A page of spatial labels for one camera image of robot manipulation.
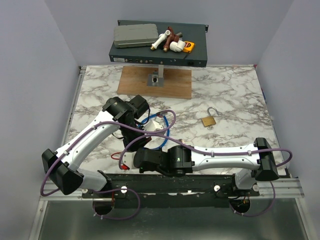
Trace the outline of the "brass padlock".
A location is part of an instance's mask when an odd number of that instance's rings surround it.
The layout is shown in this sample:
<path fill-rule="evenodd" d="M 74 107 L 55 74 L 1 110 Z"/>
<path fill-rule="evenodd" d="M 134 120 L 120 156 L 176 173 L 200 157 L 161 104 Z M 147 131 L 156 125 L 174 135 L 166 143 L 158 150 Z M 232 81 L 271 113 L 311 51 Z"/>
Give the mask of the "brass padlock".
<path fill-rule="evenodd" d="M 217 115 L 219 114 L 218 110 L 215 107 L 211 106 L 207 109 L 207 116 L 201 118 L 201 122 L 206 128 L 211 128 L 212 126 L 217 124 L 214 116 L 211 114 L 211 110 L 214 110 Z"/>

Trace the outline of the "red cable lock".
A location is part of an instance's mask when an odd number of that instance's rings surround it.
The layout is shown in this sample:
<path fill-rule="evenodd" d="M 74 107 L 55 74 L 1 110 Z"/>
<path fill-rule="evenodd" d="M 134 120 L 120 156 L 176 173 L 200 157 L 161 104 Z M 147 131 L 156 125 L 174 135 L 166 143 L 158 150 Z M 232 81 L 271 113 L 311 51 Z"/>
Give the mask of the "red cable lock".
<path fill-rule="evenodd" d="M 113 159 L 113 160 L 119 160 L 120 156 L 121 156 L 121 152 L 115 152 L 110 155 L 111 159 Z"/>

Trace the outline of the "white elbow pipe fitting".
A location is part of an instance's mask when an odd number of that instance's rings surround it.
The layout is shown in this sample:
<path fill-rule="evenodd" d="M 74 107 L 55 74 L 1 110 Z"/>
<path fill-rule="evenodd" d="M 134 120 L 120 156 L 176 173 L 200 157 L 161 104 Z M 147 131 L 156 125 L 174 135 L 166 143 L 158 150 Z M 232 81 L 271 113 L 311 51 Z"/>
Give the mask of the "white elbow pipe fitting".
<path fill-rule="evenodd" d="M 178 42 L 172 41 L 169 45 L 169 49 L 173 52 L 182 52 L 185 48 L 186 43 L 182 40 L 179 40 Z"/>

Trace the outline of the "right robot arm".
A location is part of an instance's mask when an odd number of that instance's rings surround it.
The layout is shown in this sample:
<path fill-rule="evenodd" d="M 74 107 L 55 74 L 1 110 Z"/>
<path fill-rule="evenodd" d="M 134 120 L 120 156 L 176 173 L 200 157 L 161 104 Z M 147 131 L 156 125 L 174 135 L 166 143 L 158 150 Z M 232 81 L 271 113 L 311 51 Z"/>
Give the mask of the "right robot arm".
<path fill-rule="evenodd" d="M 255 182 L 270 182 L 279 179 L 271 146 L 263 137 L 239 147 L 205 148 L 176 145 L 167 151 L 139 149 L 133 157 L 133 166 L 144 172 L 158 172 L 168 177 L 183 177 L 186 174 L 208 169 L 238 168 L 230 191 L 241 196 Z"/>

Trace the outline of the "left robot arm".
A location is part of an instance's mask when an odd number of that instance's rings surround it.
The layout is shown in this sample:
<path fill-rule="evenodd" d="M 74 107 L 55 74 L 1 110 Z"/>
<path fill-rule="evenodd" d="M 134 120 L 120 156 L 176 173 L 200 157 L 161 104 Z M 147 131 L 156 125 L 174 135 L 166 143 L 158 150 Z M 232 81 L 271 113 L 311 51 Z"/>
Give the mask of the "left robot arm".
<path fill-rule="evenodd" d="M 101 198 L 107 197 L 111 191 L 107 176 L 99 170 L 92 172 L 80 169 L 80 165 L 89 153 L 117 130 L 121 131 L 123 145 L 128 151 L 135 152 L 144 147 L 151 140 L 149 137 L 131 142 L 144 135 L 138 128 L 137 119 L 149 109 L 147 100 L 140 95 L 130 101 L 119 97 L 108 99 L 95 119 L 74 139 L 57 150 L 46 149 L 42 153 L 46 177 L 64 195 L 85 188 L 93 190 Z"/>

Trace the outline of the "blue cable lock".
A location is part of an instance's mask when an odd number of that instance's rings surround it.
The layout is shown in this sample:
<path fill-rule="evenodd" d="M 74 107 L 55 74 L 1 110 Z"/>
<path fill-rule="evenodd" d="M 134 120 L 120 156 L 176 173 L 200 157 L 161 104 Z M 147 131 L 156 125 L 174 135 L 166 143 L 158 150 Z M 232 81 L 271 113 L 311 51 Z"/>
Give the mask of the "blue cable lock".
<path fill-rule="evenodd" d="M 169 122 L 168 119 L 166 118 L 166 116 L 162 116 L 161 114 L 151 114 L 149 117 L 146 117 L 145 119 L 143 119 L 141 121 L 142 123 L 142 129 L 144 130 L 144 125 L 146 123 L 148 123 L 149 120 L 154 120 L 157 121 L 158 123 L 160 123 L 164 128 L 167 128 L 169 126 Z M 168 142 L 168 139 L 166 138 L 159 138 L 159 141 L 162 140 L 161 143 L 157 142 L 157 141 L 152 141 L 151 143 L 148 143 L 145 147 L 151 150 L 160 150 L 163 147 L 165 147 L 165 145 Z"/>

